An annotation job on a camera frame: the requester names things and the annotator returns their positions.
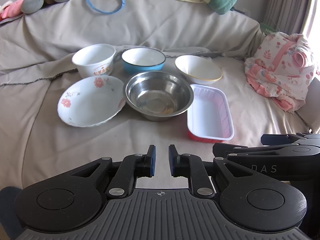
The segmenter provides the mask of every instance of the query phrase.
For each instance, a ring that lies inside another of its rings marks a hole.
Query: stainless steel bowl
[[[136,74],[124,85],[127,103],[151,121],[165,121],[185,112],[193,90],[183,79],[161,71]]]

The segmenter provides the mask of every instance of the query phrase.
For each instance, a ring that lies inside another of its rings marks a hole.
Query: white floral plate
[[[97,126],[125,105],[123,82],[112,76],[88,77],[69,87],[58,103],[63,122],[76,127]]]

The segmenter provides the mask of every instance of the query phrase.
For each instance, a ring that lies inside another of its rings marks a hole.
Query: bowl
[[[193,102],[193,90],[185,80],[160,71],[130,77],[123,91],[129,106],[156,122],[182,114]]]
[[[129,74],[161,70],[165,62],[165,55],[150,48],[134,48],[122,54],[123,68]]]
[[[184,55],[175,61],[176,68],[189,82],[211,85],[222,78],[221,69],[211,60],[202,57]]]
[[[123,82],[111,76],[88,77],[69,87],[58,102],[63,122],[76,127],[97,126],[125,105]]]
[[[116,49],[109,44],[95,44],[79,50],[72,57],[82,78],[110,75]]]

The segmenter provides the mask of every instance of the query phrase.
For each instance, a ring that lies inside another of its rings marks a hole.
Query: gray ribbed surface
[[[17,240],[303,240],[298,229],[260,234],[230,223],[213,201],[193,197],[188,190],[135,189],[122,200],[111,200],[91,224],[63,234],[25,230]]]

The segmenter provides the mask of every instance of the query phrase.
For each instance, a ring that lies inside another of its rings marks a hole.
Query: white ceramic bowl with gold rim
[[[211,60],[184,55],[175,61],[176,68],[188,81],[200,85],[211,85],[222,78],[221,69]]]

